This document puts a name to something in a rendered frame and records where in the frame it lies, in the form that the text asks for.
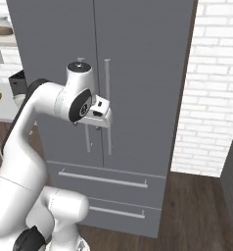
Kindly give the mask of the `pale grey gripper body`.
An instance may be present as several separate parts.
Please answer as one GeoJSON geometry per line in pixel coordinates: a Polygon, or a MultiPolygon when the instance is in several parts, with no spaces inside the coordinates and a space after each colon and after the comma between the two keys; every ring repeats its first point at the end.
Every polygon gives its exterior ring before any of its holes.
{"type": "Polygon", "coordinates": [[[80,124],[100,126],[100,127],[110,127],[113,122],[113,113],[111,109],[108,109],[107,113],[102,117],[89,117],[86,115],[81,120],[78,121],[80,124]]]}

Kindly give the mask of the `grey fridge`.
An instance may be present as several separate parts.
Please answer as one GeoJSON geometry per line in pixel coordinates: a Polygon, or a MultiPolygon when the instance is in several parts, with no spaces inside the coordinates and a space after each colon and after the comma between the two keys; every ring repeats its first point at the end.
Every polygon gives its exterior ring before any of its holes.
{"type": "Polygon", "coordinates": [[[155,237],[197,0],[7,0],[25,78],[89,64],[111,128],[37,119],[51,182],[86,195],[87,226],[155,237]]]}

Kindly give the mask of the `grey fridge door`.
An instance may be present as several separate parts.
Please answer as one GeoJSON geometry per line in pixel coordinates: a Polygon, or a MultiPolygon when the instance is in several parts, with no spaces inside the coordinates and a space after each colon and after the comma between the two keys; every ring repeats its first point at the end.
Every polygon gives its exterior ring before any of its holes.
{"type": "Polygon", "coordinates": [[[100,90],[110,61],[112,155],[104,166],[164,176],[197,0],[94,0],[100,90]]]}
{"type": "MultiPolygon", "coordinates": [[[[84,58],[96,66],[93,0],[7,0],[26,81],[67,81],[67,65],[84,58]]],[[[45,159],[74,165],[103,165],[102,134],[89,126],[91,152],[84,125],[46,115],[37,117],[45,159]]]]}

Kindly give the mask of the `tall grey fridge drawer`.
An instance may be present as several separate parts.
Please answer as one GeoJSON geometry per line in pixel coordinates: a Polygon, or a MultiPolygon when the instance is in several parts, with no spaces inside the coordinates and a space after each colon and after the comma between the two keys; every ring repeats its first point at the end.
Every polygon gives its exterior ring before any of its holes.
{"type": "Polygon", "coordinates": [[[80,165],[64,164],[48,161],[47,168],[53,186],[74,190],[88,197],[127,203],[137,206],[147,206],[160,209],[163,206],[165,177],[142,176],[123,172],[106,171],[102,168],[90,168],[80,165]],[[58,176],[58,172],[65,169],[67,173],[114,178],[125,181],[147,183],[148,188],[110,184],[68,176],[58,176]]]}

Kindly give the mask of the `short grey fridge drawer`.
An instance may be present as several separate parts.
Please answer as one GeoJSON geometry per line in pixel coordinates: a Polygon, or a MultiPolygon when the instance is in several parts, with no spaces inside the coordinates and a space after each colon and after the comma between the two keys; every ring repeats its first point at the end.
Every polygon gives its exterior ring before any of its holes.
{"type": "Polygon", "coordinates": [[[137,234],[157,238],[159,233],[161,209],[137,206],[96,198],[89,198],[89,205],[94,207],[119,210],[123,212],[144,214],[145,219],[136,219],[109,213],[96,212],[89,209],[86,218],[81,222],[85,226],[95,226],[109,230],[137,234]]]}

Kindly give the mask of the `black box-shaped container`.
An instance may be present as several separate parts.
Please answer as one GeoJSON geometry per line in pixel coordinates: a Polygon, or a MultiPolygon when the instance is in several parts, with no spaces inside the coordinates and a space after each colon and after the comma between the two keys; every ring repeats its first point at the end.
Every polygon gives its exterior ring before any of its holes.
{"type": "Polygon", "coordinates": [[[19,71],[9,77],[9,83],[14,96],[19,94],[26,94],[27,84],[24,75],[24,71],[19,71]]]}

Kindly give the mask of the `glass jar with brown contents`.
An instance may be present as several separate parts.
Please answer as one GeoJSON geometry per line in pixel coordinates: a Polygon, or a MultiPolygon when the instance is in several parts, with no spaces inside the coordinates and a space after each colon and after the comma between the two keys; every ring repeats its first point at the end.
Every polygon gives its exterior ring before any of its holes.
{"type": "Polygon", "coordinates": [[[0,36],[12,35],[13,28],[6,16],[0,16],[0,36]]]}

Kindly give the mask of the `pale wooden wall shelf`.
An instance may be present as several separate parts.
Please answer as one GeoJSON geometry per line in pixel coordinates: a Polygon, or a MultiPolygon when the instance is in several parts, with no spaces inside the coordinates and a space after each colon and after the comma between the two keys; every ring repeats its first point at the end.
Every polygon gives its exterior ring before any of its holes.
{"type": "Polygon", "coordinates": [[[13,34],[0,36],[0,47],[17,47],[17,40],[15,36],[13,34]]]}

